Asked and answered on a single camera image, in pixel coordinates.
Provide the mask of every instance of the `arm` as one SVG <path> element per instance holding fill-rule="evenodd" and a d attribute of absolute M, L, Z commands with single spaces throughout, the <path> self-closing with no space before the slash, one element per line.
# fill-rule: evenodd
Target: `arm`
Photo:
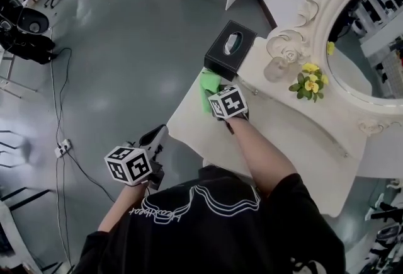
<path fill-rule="evenodd" d="M 137 200 L 144 197 L 144 192 L 147 184 L 138 186 L 126 186 L 123 188 L 118 199 L 113 204 L 112 208 L 106 214 L 102 223 L 99 225 L 99 231 L 110 232 L 113 226 L 120 220 L 126 210 L 133 205 Z"/>
<path fill-rule="evenodd" d="M 258 188 L 265 194 L 273 191 L 286 176 L 297 173 L 294 165 L 247 120 L 227 119 Z"/>

